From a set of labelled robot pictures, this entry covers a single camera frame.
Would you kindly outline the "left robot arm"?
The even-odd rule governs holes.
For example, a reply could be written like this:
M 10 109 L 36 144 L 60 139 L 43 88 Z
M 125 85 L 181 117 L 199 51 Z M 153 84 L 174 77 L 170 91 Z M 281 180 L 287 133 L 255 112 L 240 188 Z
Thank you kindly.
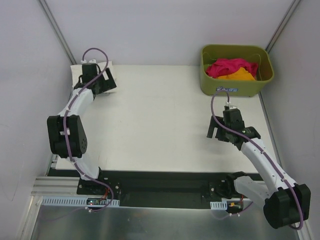
M 79 172 L 81 179 L 89 181 L 88 188 L 99 195 L 106 183 L 99 178 L 100 168 L 88 155 L 88 140 L 81 115 L 93 103 L 96 96 L 117 87 L 108 66 L 100 68 L 97 63 L 83 63 L 72 96 L 64 109 L 47 118 L 47 130 L 51 152 L 68 160 Z

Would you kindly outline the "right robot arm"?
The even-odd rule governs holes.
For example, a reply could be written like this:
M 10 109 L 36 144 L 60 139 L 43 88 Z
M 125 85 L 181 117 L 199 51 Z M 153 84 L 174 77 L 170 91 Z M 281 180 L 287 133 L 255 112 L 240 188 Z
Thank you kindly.
M 242 171 L 229 173 L 224 182 L 215 188 L 217 195 L 231 199 L 239 194 L 249 198 L 263 209 L 269 225 L 296 227 L 300 230 L 309 218 L 311 190 L 306 184 L 298 184 L 269 155 L 261 135 L 252 127 L 246 127 L 237 108 L 225 107 L 223 116 L 211 116 L 208 138 L 233 144 L 253 164 L 264 181 L 260 185 Z

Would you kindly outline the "cream white t shirt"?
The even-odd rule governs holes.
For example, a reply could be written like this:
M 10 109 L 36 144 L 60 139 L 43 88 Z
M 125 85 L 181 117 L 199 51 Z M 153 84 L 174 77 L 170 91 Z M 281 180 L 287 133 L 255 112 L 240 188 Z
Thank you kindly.
M 97 63 L 98 66 L 100 67 L 100 69 L 103 71 L 103 69 L 106 67 L 106 62 L 99 62 Z M 77 65 L 72 65 L 71 67 L 71 76 L 72 76 L 72 90 L 77 90 L 77 89 L 81 89 L 81 88 L 78 88 L 78 78 L 79 76 L 82 74 L 82 64 L 77 64 Z M 113 75 L 113 78 L 114 80 L 116 81 L 116 77 L 114 76 L 113 74 L 113 64 L 112 64 L 112 61 L 109 61 L 107 63 L 107 68 L 110 68 L 110 71 Z

